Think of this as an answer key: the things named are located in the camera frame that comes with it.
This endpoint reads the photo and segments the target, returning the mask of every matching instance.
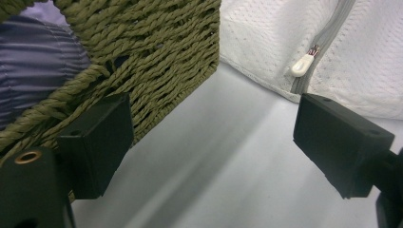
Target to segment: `black mount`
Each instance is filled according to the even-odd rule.
[[[132,126],[128,95],[110,96],[66,127],[56,150],[9,157],[0,169],[0,227],[75,227],[71,197],[104,194],[132,145]]]
[[[403,149],[390,151],[394,134],[321,96],[303,94],[294,142],[325,174],[343,198],[376,202],[378,226],[403,227]]]

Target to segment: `woven basket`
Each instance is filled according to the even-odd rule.
[[[0,23],[34,1],[2,0]],[[56,147],[56,135],[105,96],[128,92],[140,140],[217,68],[220,0],[57,0],[91,65],[0,132],[2,161]],[[115,67],[119,57],[127,58]]]

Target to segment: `purple fabric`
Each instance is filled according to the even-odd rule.
[[[53,5],[53,1],[45,3],[34,3],[33,7],[27,8],[20,13],[20,16],[26,16],[38,21],[48,22],[58,26],[68,27],[66,18],[58,8]]]
[[[0,130],[89,64],[67,27],[25,16],[0,24]]]

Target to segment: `gray surface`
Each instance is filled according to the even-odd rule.
[[[102,198],[73,203],[78,227],[376,227],[378,191],[342,199],[294,145],[296,115],[221,64],[127,153]],[[374,121],[397,152],[403,122]]]

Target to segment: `white zipper tab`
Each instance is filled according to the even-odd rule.
[[[315,45],[311,49],[309,49],[308,53],[302,56],[291,68],[291,73],[294,77],[302,77],[305,75],[306,71],[308,71],[312,62],[315,59],[315,56],[319,53],[319,46]]]

